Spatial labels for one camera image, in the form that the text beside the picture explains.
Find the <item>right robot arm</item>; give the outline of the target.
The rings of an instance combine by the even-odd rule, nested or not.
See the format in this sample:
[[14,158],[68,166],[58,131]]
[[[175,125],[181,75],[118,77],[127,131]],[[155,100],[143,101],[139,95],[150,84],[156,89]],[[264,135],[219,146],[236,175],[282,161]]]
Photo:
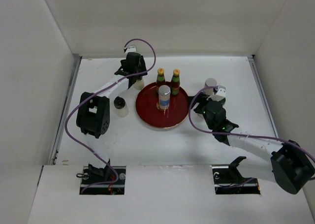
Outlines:
[[267,180],[277,183],[284,191],[297,194],[314,180],[314,157],[296,142],[280,138],[249,135],[226,118],[226,110],[219,101],[199,92],[189,97],[189,110],[203,116],[207,133],[227,146],[240,148],[268,162]]

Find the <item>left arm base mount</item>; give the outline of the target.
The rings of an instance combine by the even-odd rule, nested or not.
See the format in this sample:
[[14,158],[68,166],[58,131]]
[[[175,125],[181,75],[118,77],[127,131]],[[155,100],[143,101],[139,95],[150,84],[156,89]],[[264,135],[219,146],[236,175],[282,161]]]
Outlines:
[[124,195],[126,182],[126,167],[114,166],[113,169],[107,166],[104,168],[96,168],[89,164],[83,168],[81,173],[77,173],[76,177],[81,179],[80,195]]

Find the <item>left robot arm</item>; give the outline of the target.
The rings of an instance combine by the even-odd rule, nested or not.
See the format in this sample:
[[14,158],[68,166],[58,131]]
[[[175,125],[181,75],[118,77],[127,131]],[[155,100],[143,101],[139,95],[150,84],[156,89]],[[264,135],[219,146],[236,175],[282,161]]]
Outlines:
[[85,147],[105,165],[109,164],[109,160],[102,158],[93,144],[109,129],[110,100],[127,91],[147,74],[144,57],[139,53],[129,52],[108,83],[96,92],[81,94],[76,125],[85,136],[91,137]]

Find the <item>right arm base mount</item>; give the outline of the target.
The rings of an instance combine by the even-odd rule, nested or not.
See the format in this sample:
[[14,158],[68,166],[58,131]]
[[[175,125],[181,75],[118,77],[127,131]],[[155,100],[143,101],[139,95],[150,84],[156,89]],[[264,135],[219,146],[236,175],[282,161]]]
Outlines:
[[245,178],[237,167],[246,157],[237,157],[230,164],[212,166],[215,193],[217,195],[260,194],[256,178]]

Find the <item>sauce bottle yellow cap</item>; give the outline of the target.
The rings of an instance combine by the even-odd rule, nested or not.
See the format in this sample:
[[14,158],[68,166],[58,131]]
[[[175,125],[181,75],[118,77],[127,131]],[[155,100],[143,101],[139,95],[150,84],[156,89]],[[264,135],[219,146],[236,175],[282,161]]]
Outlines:
[[165,81],[165,76],[164,76],[164,69],[163,68],[159,68],[157,70],[157,80],[156,80],[157,93],[159,91],[160,86],[163,86],[165,84],[166,84],[166,81]]
[[173,76],[170,83],[170,89],[172,95],[177,95],[179,93],[180,89],[180,70],[174,69],[173,70]]

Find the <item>dark-cap grinder jar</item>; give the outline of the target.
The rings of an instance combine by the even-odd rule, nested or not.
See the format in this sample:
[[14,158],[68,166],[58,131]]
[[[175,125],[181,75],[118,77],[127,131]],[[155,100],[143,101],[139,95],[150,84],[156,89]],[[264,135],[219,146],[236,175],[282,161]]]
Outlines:
[[120,117],[125,117],[128,115],[128,108],[127,104],[124,98],[122,97],[116,97],[114,99],[114,107],[115,107],[115,112],[118,116]]
[[142,90],[145,86],[143,77],[137,79],[133,86],[137,90]]

